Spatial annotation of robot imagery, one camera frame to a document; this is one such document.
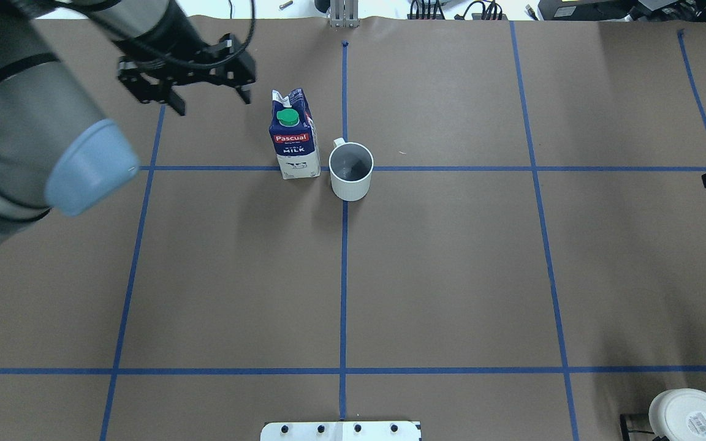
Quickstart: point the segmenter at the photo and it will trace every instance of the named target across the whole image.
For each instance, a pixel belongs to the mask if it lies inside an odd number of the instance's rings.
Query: white plate with bolts
[[[417,421],[267,423],[260,441],[421,441]]]

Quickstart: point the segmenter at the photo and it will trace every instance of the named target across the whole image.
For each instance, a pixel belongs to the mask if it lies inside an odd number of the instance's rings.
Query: milk carton
[[[271,92],[271,142],[283,179],[320,176],[320,151],[312,113],[302,89],[283,97]]]

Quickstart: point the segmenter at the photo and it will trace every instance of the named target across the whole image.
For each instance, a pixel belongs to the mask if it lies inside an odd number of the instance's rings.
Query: metal stand
[[[267,423],[260,441],[421,441],[418,421]]]
[[[358,28],[359,0],[331,0],[328,24],[332,28]]]

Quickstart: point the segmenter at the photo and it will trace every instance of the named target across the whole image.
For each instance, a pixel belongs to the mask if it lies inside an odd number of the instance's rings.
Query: blue end cap
[[[62,154],[45,184],[45,201],[77,216],[126,184],[140,159],[111,119],[95,122]]]

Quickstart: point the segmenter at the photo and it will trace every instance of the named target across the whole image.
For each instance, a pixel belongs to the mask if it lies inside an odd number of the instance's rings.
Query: white mug
[[[334,140],[334,149],[328,157],[331,170],[331,188],[342,201],[358,201],[370,190],[375,158],[371,151],[356,142]]]

